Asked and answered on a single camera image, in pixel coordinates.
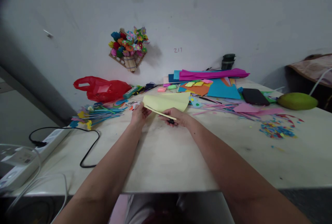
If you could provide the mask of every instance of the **power strip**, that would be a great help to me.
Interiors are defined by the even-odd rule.
[[[40,148],[35,148],[43,162],[51,152],[60,144],[60,142],[68,135],[72,129],[56,129],[43,142],[47,145]],[[3,178],[0,180],[0,194],[4,192],[11,192],[21,187],[26,180],[32,175],[38,168],[38,158],[35,157],[26,166],[15,166],[12,168]]]

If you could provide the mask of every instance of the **pink eraser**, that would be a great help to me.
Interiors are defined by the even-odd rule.
[[[158,92],[164,92],[164,91],[166,91],[166,88],[165,88],[165,87],[160,87],[160,88],[158,88]]]
[[[213,81],[208,80],[208,79],[204,79],[204,80],[202,80],[202,82],[204,82],[204,83],[206,83],[206,84],[209,84],[209,83],[211,83],[211,82],[213,82]]]

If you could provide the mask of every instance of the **paper flower bouquet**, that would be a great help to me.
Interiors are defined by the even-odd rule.
[[[134,72],[147,53],[144,44],[148,44],[149,39],[145,27],[137,29],[134,26],[133,32],[125,32],[121,28],[120,32],[113,32],[111,37],[114,41],[108,44],[112,49],[110,57],[127,68],[128,71]]]

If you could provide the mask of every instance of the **person's right hand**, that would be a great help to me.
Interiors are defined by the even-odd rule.
[[[191,116],[189,116],[188,114],[186,113],[183,113],[181,112],[180,110],[176,109],[176,108],[170,108],[170,109],[167,109],[163,112],[163,114],[165,115],[169,115],[171,117],[174,117],[176,118],[176,120],[174,120],[174,125],[181,125],[183,127],[185,127],[188,123],[188,120],[191,118]],[[165,117],[165,116],[162,116],[162,115],[159,115],[158,117],[160,120],[164,120],[165,123],[171,127],[173,127],[174,125],[173,124],[170,124],[168,122],[169,118]]]

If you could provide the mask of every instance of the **person's left hand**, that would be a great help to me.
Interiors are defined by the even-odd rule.
[[[137,105],[132,112],[131,121],[132,124],[144,125],[146,118],[150,115],[152,111],[144,107],[144,103],[141,102],[140,105]]]

